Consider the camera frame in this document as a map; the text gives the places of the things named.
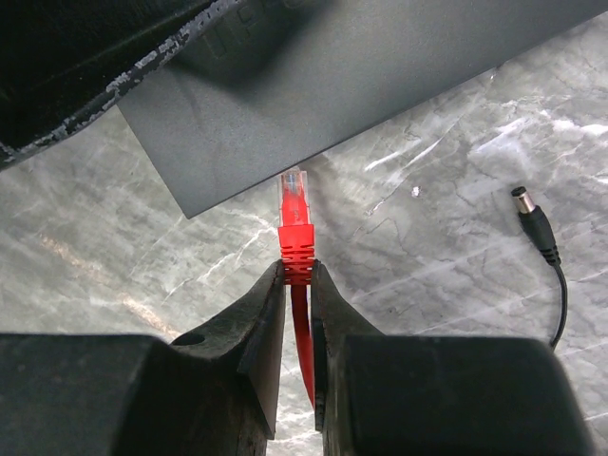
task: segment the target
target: gray metal device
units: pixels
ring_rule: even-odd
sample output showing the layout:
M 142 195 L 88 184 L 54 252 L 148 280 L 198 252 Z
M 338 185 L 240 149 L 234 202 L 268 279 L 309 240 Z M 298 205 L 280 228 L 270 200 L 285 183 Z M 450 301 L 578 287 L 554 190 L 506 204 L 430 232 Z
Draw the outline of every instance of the gray metal device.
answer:
M 606 10 L 608 0 L 250 0 L 119 107 L 191 218 Z

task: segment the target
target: black power cable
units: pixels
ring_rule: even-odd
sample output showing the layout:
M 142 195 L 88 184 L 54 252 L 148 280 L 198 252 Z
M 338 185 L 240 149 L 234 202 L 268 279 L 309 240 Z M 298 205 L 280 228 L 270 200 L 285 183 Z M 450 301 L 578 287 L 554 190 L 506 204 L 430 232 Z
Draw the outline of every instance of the black power cable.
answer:
M 554 350 L 558 342 L 560 342 L 563 329 L 566 326 L 566 318 L 568 316 L 568 286 L 566 277 L 561 270 L 560 253 L 558 246 L 553 236 L 553 230 L 547 216 L 544 214 L 540 206 L 534 204 L 532 198 L 528 194 L 525 187 L 517 187 L 511 192 L 511 196 L 515 200 L 515 205 L 518 208 L 520 222 L 522 223 L 523 232 L 530 238 L 534 246 L 541 252 L 546 262 L 551 266 L 560 280 L 561 287 L 561 313 L 560 324 L 558 330 L 549 342 L 549 345 Z

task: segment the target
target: gray marble table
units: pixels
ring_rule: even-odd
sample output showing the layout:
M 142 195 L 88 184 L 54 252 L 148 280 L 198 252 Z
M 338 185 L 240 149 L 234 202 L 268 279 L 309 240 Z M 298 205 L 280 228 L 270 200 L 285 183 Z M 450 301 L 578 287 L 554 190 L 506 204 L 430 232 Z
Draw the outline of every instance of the gray marble table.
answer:
M 302 164 L 317 257 L 386 333 L 548 340 L 553 271 L 509 190 L 550 217 L 571 307 L 558 348 L 608 448 L 608 15 Z M 165 339 L 278 257 L 276 184 L 192 220 L 118 109 L 0 175 L 0 331 Z M 321 454 L 287 320 L 270 455 Z

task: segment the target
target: red ethernet cable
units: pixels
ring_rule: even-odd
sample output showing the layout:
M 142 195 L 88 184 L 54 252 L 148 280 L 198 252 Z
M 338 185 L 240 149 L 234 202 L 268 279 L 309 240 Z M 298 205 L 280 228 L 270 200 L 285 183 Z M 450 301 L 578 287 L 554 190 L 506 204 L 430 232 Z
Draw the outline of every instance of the red ethernet cable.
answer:
M 285 284 L 292 287 L 292 314 L 300 370 L 314 407 L 313 340 L 307 298 L 314 263 L 314 226 L 309 222 L 306 184 L 306 172 L 297 168 L 281 174 L 278 240 L 285 267 Z

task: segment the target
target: black plug housing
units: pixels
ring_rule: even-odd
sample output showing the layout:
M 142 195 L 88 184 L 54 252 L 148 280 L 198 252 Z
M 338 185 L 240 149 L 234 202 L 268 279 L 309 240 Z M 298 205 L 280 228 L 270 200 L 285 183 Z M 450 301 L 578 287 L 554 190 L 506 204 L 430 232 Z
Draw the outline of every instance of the black plug housing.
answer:
M 559 266 L 561 259 L 555 236 L 553 236 L 553 229 L 541 207 L 534 204 L 525 187 L 513 189 L 511 196 L 519 210 L 523 231 L 549 265 Z

